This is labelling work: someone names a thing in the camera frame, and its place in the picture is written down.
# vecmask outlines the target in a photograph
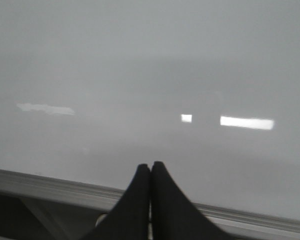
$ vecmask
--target metal ledge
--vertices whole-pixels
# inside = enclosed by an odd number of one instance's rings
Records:
[[[0,170],[0,193],[109,211],[123,194],[115,188]],[[246,239],[300,240],[300,221],[227,208],[195,206],[220,228]]]

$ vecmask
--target gray surface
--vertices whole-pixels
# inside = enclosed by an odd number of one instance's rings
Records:
[[[300,1],[0,1],[0,169],[125,189],[157,160],[300,220]]]
[[[0,195],[0,236],[16,240],[56,240],[16,197]]]
[[[53,217],[48,209],[45,208],[39,200],[26,197],[20,198],[22,203],[30,212],[40,221],[45,229],[53,236],[55,240],[70,240],[71,235],[67,232]]]
[[[90,232],[102,210],[60,204],[51,201],[40,201],[40,204],[49,211],[53,219],[68,235],[68,239],[77,240]]]

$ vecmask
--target white surface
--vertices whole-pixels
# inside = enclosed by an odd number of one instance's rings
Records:
[[[300,1],[0,1],[0,169],[125,189],[153,161],[300,220]]]

